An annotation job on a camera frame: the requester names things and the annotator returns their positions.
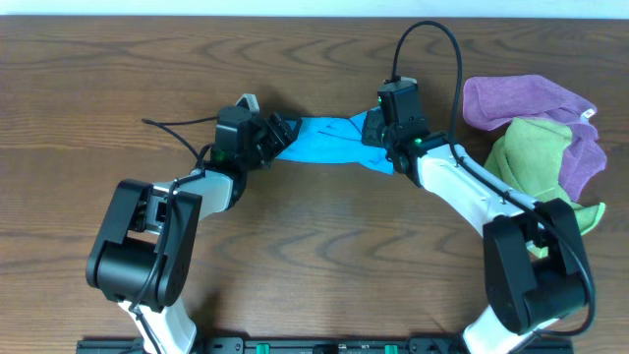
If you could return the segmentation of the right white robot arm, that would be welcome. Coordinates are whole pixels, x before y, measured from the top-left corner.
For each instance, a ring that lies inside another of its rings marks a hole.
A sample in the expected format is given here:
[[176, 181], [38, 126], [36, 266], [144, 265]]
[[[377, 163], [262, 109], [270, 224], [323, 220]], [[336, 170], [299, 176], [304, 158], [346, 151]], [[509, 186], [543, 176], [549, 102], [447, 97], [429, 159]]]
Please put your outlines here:
[[468, 353], [515, 353], [593, 301], [572, 208], [540, 202], [478, 165], [442, 132], [431, 132], [412, 80], [389, 81], [364, 122], [362, 142], [384, 148], [396, 172], [440, 197], [481, 235], [487, 308], [462, 333]]

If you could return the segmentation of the blue microfiber cloth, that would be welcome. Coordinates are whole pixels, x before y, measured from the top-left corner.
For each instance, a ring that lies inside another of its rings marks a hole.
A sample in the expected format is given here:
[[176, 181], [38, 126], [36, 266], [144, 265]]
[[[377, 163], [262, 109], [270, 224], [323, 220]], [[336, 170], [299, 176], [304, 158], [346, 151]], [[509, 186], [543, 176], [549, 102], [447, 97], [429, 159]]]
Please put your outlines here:
[[385, 158], [386, 150], [362, 143], [366, 118], [367, 111], [351, 118], [303, 117], [298, 139], [277, 159], [316, 164], [359, 163], [391, 175], [394, 168]]

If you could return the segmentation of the green microfiber cloth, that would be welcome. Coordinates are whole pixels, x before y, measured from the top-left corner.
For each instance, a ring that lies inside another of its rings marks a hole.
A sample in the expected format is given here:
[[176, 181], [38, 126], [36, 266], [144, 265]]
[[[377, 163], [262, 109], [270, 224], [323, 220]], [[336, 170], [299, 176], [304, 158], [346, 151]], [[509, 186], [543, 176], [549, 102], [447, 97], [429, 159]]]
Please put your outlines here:
[[515, 118], [489, 153], [485, 169], [500, 180], [539, 201], [560, 198], [575, 211], [582, 234], [602, 219], [605, 204], [581, 206], [586, 184], [606, 167], [600, 146], [575, 136], [563, 124]]

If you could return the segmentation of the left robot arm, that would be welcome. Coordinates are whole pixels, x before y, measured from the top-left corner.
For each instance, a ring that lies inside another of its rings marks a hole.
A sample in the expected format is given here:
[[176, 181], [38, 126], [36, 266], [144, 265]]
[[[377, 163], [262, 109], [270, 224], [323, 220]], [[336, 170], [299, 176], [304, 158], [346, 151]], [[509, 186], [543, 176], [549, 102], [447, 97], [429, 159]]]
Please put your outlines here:
[[118, 304], [145, 353], [190, 353], [198, 328], [181, 297], [200, 221], [233, 207], [250, 172], [294, 143], [299, 117], [244, 105], [214, 116], [215, 137], [194, 150], [191, 172], [170, 182], [121, 181], [87, 258], [86, 282]]

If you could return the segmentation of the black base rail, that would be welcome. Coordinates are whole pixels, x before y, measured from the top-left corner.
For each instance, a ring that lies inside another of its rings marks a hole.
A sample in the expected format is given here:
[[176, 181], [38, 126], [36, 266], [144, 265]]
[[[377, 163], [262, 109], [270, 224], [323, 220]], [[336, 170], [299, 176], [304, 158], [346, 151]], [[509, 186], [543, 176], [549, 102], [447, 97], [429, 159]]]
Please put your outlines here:
[[[77, 342], [77, 354], [147, 353], [139, 339], [92, 339]], [[416, 336], [406, 340], [243, 339], [198, 340], [194, 354], [454, 354], [469, 353], [451, 336]], [[573, 354], [567, 339], [537, 339], [516, 353]]]

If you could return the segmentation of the purple microfiber cloth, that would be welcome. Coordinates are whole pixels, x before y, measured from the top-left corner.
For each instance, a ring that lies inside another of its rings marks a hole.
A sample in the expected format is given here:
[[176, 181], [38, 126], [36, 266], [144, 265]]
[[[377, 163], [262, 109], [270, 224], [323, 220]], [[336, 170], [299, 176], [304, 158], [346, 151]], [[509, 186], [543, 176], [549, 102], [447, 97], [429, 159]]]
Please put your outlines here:
[[551, 121], [571, 131], [558, 181], [573, 202], [606, 167], [599, 131], [591, 123], [597, 113], [593, 103], [540, 75], [473, 77], [463, 86], [463, 116], [477, 129], [492, 131], [523, 118]]

